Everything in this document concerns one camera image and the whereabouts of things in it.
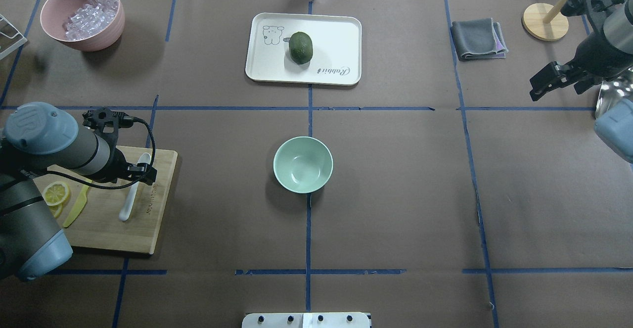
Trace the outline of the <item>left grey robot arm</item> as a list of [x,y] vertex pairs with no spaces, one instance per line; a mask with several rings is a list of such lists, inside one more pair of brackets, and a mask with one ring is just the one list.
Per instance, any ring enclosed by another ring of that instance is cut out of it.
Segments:
[[[46,102],[29,102],[10,114],[1,130],[1,278],[31,281],[49,273],[73,254],[65,231],[50,213],[35,179],[46,175],[104,190],[119,190],[156,180],[152,163],[129,163],[117,149],[118,132],[149,123],[101,107],[84,112],[79,123]],[[69,173],[53,172],[56,165]]]

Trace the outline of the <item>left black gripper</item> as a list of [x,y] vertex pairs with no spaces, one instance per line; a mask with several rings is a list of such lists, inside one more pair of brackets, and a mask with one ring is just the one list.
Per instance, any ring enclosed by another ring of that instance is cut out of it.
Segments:
[[122,111],[111,111],[107,107],[90,110],[82,116],[82,125],[91,129],[96,138],[96,150],[90,161],[82,166],[82,176],[96,183],[114,184],[118,179],[129,180],[131,184],[141,182],[151,185],[155,182],[157,170],[152,166],[153,159],[149,164],[129,163],[117,149],[119,130],[140,123],[147,128],[152,141],[151,156],[155,155],[155,141],[145,120]]

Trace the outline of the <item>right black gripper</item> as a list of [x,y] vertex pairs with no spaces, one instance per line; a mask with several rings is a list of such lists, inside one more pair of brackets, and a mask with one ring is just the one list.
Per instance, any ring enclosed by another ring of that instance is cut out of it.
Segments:
[[581,95],[603,80],[603,77],[592,75],[580,67],[553,61],[530,78],[532,89],[529,95],[532,101],[537,102],[545,94],[570,85],[574,87],[576,94]]

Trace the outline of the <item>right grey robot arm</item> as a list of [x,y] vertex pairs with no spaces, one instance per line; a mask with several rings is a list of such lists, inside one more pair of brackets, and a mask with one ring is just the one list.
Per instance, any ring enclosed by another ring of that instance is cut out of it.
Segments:
[[559,40],[567,32],[567,17],[587,15],[592,33],[581,42],[573,59],[552,61],[530,79],[536,102],[555,89],[573,85],[577,94],[611,82],[632,66],[632,0],[559,0],[556,5],[529,6],[522,23],[536,39]]

